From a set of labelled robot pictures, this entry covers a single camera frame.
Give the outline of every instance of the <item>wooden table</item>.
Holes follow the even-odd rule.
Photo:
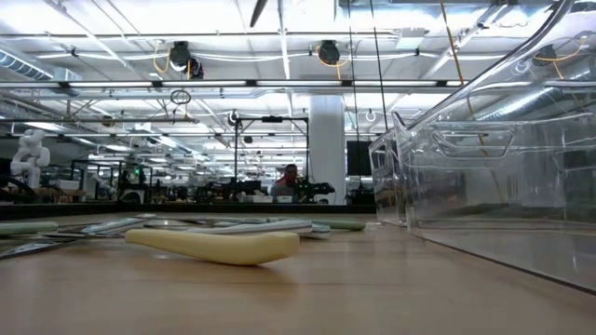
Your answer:
[[[333,232],[331,240],[304,240],[301,248],[293,258],[260,267],[197,261],[114,239],[0,261],[0,325],[3,334],[77,335],[576,335],[596,329],[595,297],[398,227]]]

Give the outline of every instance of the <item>clear plastic container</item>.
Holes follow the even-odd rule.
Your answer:
[[[549,13],[493,68],[394,128],[407,223],[596,290],[596,1]]]
[[[369,146],[376,218],[380,222],[406,226],[402,174],[396,133],[388,131]]]

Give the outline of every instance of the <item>humanoid robot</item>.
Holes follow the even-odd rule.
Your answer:
[[[44,130],[26,130],[25,136],[19,139],[19,150],[12,157],[10,163],[10,174],[13,176],[27,171],[27,186],[32,189],[39,187],[40,168],[49,165],[49,150],[41,144],[45,136],[46,132]],[[29,159],[26,162],[21,162],[21,159],[26,155],[30,156]]]

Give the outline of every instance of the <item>man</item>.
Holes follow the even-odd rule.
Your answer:
[[[283,177],[271,187],[270,194],[276,196],[294,196],[294,189],[298,184],[298,167],[288,164]]]

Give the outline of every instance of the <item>column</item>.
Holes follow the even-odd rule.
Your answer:
[[[341,96],[310,97],[310,181],[328,182],[335,194],[318,195],[345,204],[344,102]]]

